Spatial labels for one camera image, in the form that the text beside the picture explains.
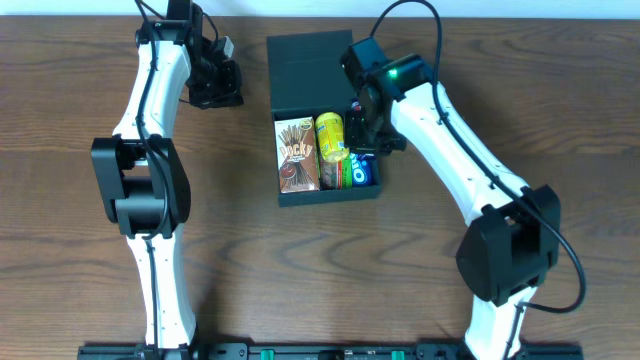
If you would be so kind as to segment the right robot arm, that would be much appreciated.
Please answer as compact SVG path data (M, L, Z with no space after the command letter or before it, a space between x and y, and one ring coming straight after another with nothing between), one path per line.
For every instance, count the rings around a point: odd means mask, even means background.
M506 168L452 107L416 54L388 59L373 38L340 58L359 100L345 121L355 153L389 155L413 144L453 197L467 226L456 264L474 295L463 350L475 359L523 355L524 305L556 265L559 244L520 202L558 227L560 203Z

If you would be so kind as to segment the blue Oreo pack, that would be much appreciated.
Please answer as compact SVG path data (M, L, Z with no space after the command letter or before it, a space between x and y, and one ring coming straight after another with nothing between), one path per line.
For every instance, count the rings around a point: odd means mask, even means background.
M350 154L352 170L352 186L367 187L373 183L372 162L375 160L373 154Z

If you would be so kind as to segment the black gift box with lid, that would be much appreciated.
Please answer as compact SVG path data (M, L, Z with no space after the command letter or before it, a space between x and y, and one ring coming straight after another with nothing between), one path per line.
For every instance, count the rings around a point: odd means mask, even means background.
M339 63L353 41L350 30L270 36L267 38L271 118L275 121L303 117L316 118L335 112L342 119L353 103L352 88ZM320 160L319 146L319 182ZM372 162L373 183L344 190L281 193L281 207L374 199L382 188L378 160Z

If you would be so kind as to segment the green clear snack bag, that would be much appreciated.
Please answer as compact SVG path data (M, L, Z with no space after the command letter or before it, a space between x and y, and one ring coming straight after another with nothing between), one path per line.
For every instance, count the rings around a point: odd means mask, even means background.
M320 184L323 190L344 190L352 187L352 165L349 157L340 162L320 160Z

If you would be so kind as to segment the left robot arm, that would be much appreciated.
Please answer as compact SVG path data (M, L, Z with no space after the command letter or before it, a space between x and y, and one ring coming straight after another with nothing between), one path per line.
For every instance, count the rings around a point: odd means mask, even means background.
M108 220L116 224L137 265L144 342L132 347L85 346L81 359L198 359L198 344L182 260L191 209L188 177L172 140L177 110L243 104L242 77L228 37L208 39L211 20L190 0L170 0L165 14L136 4L138 70L126 111L111 136L97 138L91 159Z

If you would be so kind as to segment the brown Pocky box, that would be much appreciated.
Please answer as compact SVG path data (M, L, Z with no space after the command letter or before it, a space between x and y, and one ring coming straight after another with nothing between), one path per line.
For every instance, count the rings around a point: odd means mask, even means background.
M320 191L313 118L275 121L274 132L280 192Z

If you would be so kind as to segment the yellow candy jar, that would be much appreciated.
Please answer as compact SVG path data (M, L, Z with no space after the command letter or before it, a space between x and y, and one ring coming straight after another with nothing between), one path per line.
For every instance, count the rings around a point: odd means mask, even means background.
M315 120L316 137L321 157L329 163L337 163L349 155L344 143L342 117L335 112L326 112Z

